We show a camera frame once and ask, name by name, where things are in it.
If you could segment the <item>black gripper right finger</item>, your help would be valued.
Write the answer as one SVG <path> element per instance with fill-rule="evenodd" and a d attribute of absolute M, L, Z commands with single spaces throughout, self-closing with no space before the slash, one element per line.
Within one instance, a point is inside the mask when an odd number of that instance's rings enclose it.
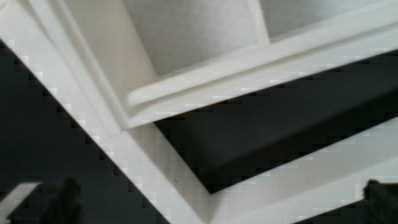
<path fill-rule="evenodd" d="M 358 224 L 398 224 L 398 183 L 381 183 L 372 179 L 363 196 Z"/>

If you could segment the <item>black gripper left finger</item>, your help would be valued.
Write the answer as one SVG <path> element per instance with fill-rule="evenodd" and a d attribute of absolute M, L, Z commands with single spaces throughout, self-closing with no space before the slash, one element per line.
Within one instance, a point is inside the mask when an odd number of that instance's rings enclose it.
<path fill-rule="evenodd" d="M 0 224 L 84 224 L 82 187 L 71 178 L 18 184 L 0 199 Z"/>

